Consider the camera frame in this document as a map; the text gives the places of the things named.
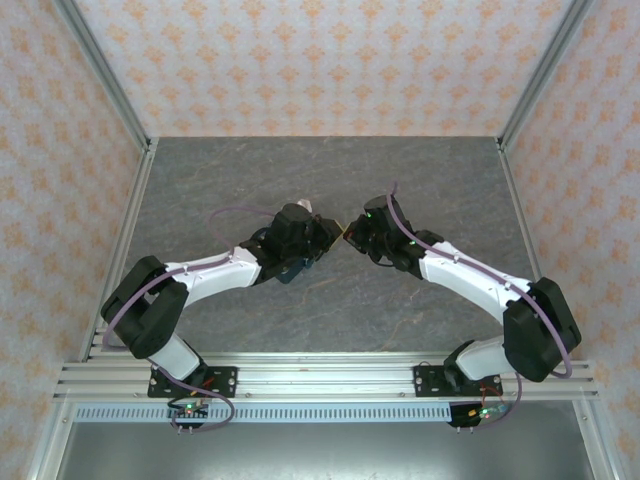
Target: black bracket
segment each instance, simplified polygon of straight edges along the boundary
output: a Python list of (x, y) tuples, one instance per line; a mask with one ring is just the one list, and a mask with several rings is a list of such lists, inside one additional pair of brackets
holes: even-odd
[[(111, 323), (138, 290), (164, 273), (166, 267), (156, 257), (138, 260), (100, 309), (102, 318)], [(167, 278), (149, 293), (158, 295), (152, 303), (139, 298), (114, 330), (135, 358), (148, 358), (167, 344), (189, 296), (187, 286), (173, 278)]]
[[(224, 395), (227, 398), (236, 396), (238, 386), (237, 367), (207, 367), (202, 386), (204, 390)], [(202, 393), (191, 395), (191, 391), (177, 386), (165, 377), (159, 370), (151, 369), (151, 379), (147, 390), (149, 398), (183, 398), (207, 397)]]
[[(482, 385), (492, 387), (502, 395), (502, 381), (499, 375), (454, 387), (447, 381), (444, 372), (445, 367), (442, 365), (417, 365), (413, 367), (413, 387), (416, 397), (482, 397)], [(484, 395), (497, 397), (489, 389), (485, 390)]]

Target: white cable tray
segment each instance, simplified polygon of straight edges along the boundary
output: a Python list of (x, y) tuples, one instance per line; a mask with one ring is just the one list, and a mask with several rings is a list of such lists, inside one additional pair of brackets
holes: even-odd
[[(209, 405), (205, 421), (226, 418), (226, 405)], [(76, 423), (165, 423), (172, 414), (157, 403), (80, 403)], [(186, 418), (200, 419), (190, 415)], [(449, 404), (415, 403), (273, 403), (239, 404), (233, 423), (395, 423), (451, 420)]]

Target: orange floral pattern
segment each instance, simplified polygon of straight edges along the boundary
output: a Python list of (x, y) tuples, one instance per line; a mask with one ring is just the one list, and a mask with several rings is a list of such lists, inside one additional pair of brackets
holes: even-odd
[(638, 478), (640, 13), (596, 5), (508, 155), (541, 268), (566, 292)]
[(3, 3), (0, 31), (0, 476), (26, 478), (95, 314), (138, 149), (53, 2)]
[(79, 0), (151, 136), (498, 135), (571, 0), (515, 3)]

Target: gray marble surface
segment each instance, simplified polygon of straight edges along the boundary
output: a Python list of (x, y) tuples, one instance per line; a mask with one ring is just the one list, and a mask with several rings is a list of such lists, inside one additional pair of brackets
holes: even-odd
[[(392, 180), (414, 228), (532, 277), (491, 138), (163, 138), (127, 264), (149, 254), (169, 262), (222, 253), (206, 219), (228, 205), (276, 212), (306, 198), (346, 225)], [(237, 243), (267, 223), (229, 213), (214, 226)], [(449, 351), (501, 328), (449, 290), (377, 267), (340, 241), (289, 285), (271, 280), (189, 306), (177, 332), (200, 352)]]

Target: cable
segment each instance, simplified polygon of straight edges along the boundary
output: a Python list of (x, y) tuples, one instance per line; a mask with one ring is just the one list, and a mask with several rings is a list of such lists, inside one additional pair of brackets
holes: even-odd
[(122, 317), (124, 317), (124, 315), (129, 311), (129, 309), (133, 306), (133, 304), (136, 303), (138, 300), (140, 300), (140, 298), (142, 298), (142, 296), (145, 293), (147, 293), (149, 290), (151, 290), (153, 287), (155, 287), (159, 283), (162, 283), (168, 278), (171, 278), (174, 275), (177, 275), (179, 273), (184, 273), (185, 271), (197, 272), (198, 270), (205, 270), (207, 268), (219, 267), (220, 265), (224, 265), (225, 263), (227, 263), (230, 259), (231, 258), (227, 256), (221, 260), (216, 260), (214, 262), (203, 263), (200, 265), (190, 265), (186, 269), (176, 268), (175, 270), (170, 270), (168, 272), (165, 272), (162, 275), (151, 280), (149, 283), (147, 283), (142, 288), (140, 288), (140, 290), (134, 293), (131, 296), (131, 298), (125, 302), (122, 308), (118, 310), (118, 313), (116, 313), (115, 317), (113, 317), (109, 325), (107, 325), (107, 329), (105, 330), (104, 335), (102, 336), (102, 347), (106, 350), (114, 350), (114, 349), (124, 350), (127, 348), (127, 347), (113, 347), (109, 345), (109, 337), (111, 336), (111, 333), (113, 332), (113, 330), (118, 326), (118, 323), (120, 323), (120, 320), (122, 320)]
[[(398, 187), (398, 183), (394, 182), (394, 187), (393, 187), (392, 191), (395, 192), (397, 187)], [(420, 240), (413, 233), (411, 233), (402, 224), (402, 222), (400, 221), (400, 218), (398, 217), (398, 214), (396, 213), (395, 209), (393, 208), (393, 202), (391, 200), (391, 196), (392, 196), (392, 193), (387, 193), (387, 207), (389, 208), (389, 212), (391, 213), (391, 217), (393, 218), (393, 221), (396, 223), (398, 228), (402, 231), (402, 233), (404, 233), (408, 238), (410, 238), (411, 240), (413, 240), (414, 242), (416, 242), (418, 245), (420, 245), (422, 248), (424, 248), (425, 250), (427, 250), (429, 252), (435, 253), (436, 255), (439, 255), (439, 256), (441, 256), (443, 258), (446, 258), (448, 260), (453, 260), (453, 261), (462, 263), (463, 265), (467, 265), (468, 267), (473, 268), (474, 270), (476, 270), (476, 271), (486, 275), (487, 277), (495, 280), (500, 285), (504, 286), (505, 288), (508, 288), (509, 290), (512, 290), (516, 294), (520, 295), (520, 297), (524, 298), (524, 300), (538, 314), (538, 316), (540, 317), (540, 319), (544, 323), (545, 327), (547, 327), (547, 329), (549, 330), (549, 333), (551, 334), (551, 337), (553, 338), (553, 340), (556, 342), (556, 346), (558, 347), (558, 350), (560, 351), (560, 355), (562, 356), (562, 361), (564, 362), (564, 366), (565, 366), (565, 370), (566, 371), (564, 373), (555, 372), (554, 371), (554, 372), (551, 372), (551, 375), (553, 375), (554, 377), (558, 377), (558, 378), (569, 378), (569, 377), (571, 377), (571, 375), (573, 373), (573, 367), (571, 365), (571, 360), (569, 359), (569, 353), (567, 352), (566, 347), (562, 343), (562, 339), (560, 338), (560, 335), (558, 334), (558, 331), (553, 326), (553, 323), (551, 323), (551, 320), (549, 320), (549, 317), (547, 316), (547, 314), (544, 312), (544, 310), (542, 310), (542, 308), (540, 308), (540, 306), (535, 302), (535, 300), (533, 300), (533, 298), (531, 298), (526, 292), (524, 292), (520, 288), (516, 287), (515, 285), (507, 282), (504, 278), (502, 278), (499, 275), (493, 273), (491, 270), (487, 269), (483, 265), (479, 265), (476, 262), (472, 262), (470, 260), (467, 260), (466, 258), (454, 258), (454, 256), (451, 255), (450, 253), (438, 250), (437, 248), (434, 248), (431, 245), (429, 245), (429, 244), (423, 242), (422, 240)]]
[(274, 216), (273, 213), (267, 212), (266, 210), (262, 210), (260, 208), (243, 207), (243, 206), (224, 207), (214, 211), (211, 215), (209, 215), (209, 221), (207, 222), (207, 224), (209, 226), (209, 230), (211, 231), (211, 235), (213, 235), (215, 239), (217, 239), (219, 242), (225, 245), (227, 247), (227, 250), (229, 250), (230, 252), (233, 251), (233, 245), (231, 245), (231, 243), (226, 238), (224, 238), (219, 233), (216, 233), (215, 230), (211, 228), (211, 222), (213, 221), (214, 217), (217, 217), (218, 215), (224, 212), (250, 212), (250, 213), (256, 213), (258, 215), (266, 215), (269, 217)]
[[(227, 418), (225, 418), (221, 422), (217, 422), (217, 423), (213, 423), (211, 425), (203, 426), (203, 427), (197, 428), (195, 430), (190, 430), (191, 433), (208, 432), (208, 431), (211, 431), (211, 430), (215, 430), (215, 429), (224, 427), (229, 422), (231, 422), (231, 420), (233, 419), (233, 417), (236, 414), (236, 407), (233, 405), (231, 400), (229, 400), (227, 397), (225, 397), (224, 395), (221, 395), (220, 393), (213, 392), (211, 390), (205, 390), (204, 388), (194, 387), (192, 385), (184, 383), (184, 382), (178, 380), (177, 378), (172, 377), (169, 372), (167, 372), (164, 368), (160, 367), (159, 365), (156, 365), (155, 363), (153, 363), (153, 365), (155, 367), (157, 367), (158, 371), (160, 373), (162, 373), (165, 377), (167, 377), (167, 379), (170, 382), (174, 383), (175, 385), (179, 386), (180, 388), (184, 388), (185, 390), (189, 390), (191, 392), (202, 393), (203, 395), (207, 395), (208, 397), (211, 397), (211, 398), (217, 398), (218, 400), (222, 400), (224, 403), (226, 403), (229, 406), (229, 415), (227, 415)], [(185, 410), (186, 410), (186, 407), (181, 407), (180, 409), (176, 410), (173, 413), (172, 417), (171, 417), (171, 426), (175, 430), (177, 430), (178, 432), (181, 431), (181, 426), (176, 421), (176, 417), (178, 415), (180, 415), (182, 412), (184, 412)]]
[(520, 405), (520, 400), (522, 400), (522, 377), (517, 372), (516, 372), (516, 381), (518, 382), (518, 393), (515, 401), (513, 402), (513, 405), (511, 405), (511, 408), (509, 408), (509, 410), (507, 410), (505, 414), (502, 415), (497, 420), (494, 420), (491, 423), (486, 423), (484, 425), (478, 425), (477, 427), (473, 427), (473, 430), (486, 430), (487, 428), (491, 428), (496, 424), (503, 422), (509, 415), (513, 413), (513, 411), (518, 407), (518, 405)]
[(191, 397), (189, 395), (181, 395), (179, 397), (176, 398), (172, 398), (171, 400), (169, 400), (167, 402), (167, 407), (171, 408), (172, 410), (178, 410), (180, 408), (182, 408), (182, 405), (178, 405), (177, 403), (184, 400), (185, 398), (188, 398), (189, 400), (191, 400)]
[(492, 387), (492, 386), (490, 386), (490, 385), (485, 385), (484, 383), (481, 383), (481, 384), (480, 384), (480, 386), (481, 386), (482, 388), (484, 388), (484, 389), (485, 389), (485, 392), (484, 392), (484, 394), (483, 394), (483, 397), (484, 397), (484, 398), (486, 398), (486, 390), (489, 390), (490, 392), (493, 392), (493, 393), (494, 393), (494, 394), (495, 394), (495, 395), (500, 399), (500, 401), (501, 401), (503, 404), (505, 403), (505, 402), (504, 402), (504, 399), (502, 398), (502, 394), (501, 394), (498, 390), (496, 390), (495, 388), (493, 388), (493, 387)]
[(484, 401), (487, 398), (487, 387), (482, 382), (480, 382), (480, 390), (482, 390), (482, 406), (484, 407)]
[(122, 308), (118, 311), (118, 313), (116, 313), (115, 317), (113, 317), (113, 320), (111, 320), (111, 322), (107, 326), (107, 329), (105, 330), (104, 335), (102, 336), (103, 349), (105, 350), (126, 350), (127, 349), (127, 347), (114, 347), (109, 345), (109, 337), (113, 333), (113, 330), (116, 328), (120, 320), (122, 320), (122, 317), (124, 317), (124, 315), (127, 313), (127, 311), (129, 311), (129, 309), (133, 306), (133, 304), (136, 303), (145, 293), (147, 293), (153, 287), (155, 287), (159, 283), (162, 283), (166, 279), (173, 277), (178, 273), (183, 273), (185, 271), (197, 272), (198, 270), (205, 270), (207, 268), (219, 267), (220, 265), (224, 265), (231, 259), (231, 255), (233, 254), (233, 250), (235, 247), (229, 241), (227, 241), (226, 238), (224, 238), (222, 235), (220, 235), (219, 233), (216, 233), (211, 229), (211, 222), (213, 221), (214, 217), (220, 215), (221, 213), (230, 212), (230, 211), (251, 212), (251, 213), (256, 213), (258, 215), (267, 215), (271, 217), (274, 216), (273, 213), (267, 212), (266, 210), (261, 210), (259, 208), (254, 208), (254, 207), (244, 207), (244, 206), (224, 207), (214, 211), (211, 215), (209, 215), (208, 226), (214, 238), (218, 239), (220, 242), (226, 245), (228, 256), (222, 260), (216, 260), (215, 262), (204, 263), (201, 265), (191, 265), (186, 270), (184, 268), (179, 268), (169, 272), (165, 272), (159, 277), (154, 278), (151, 282), (144, 285), (122, 306)]

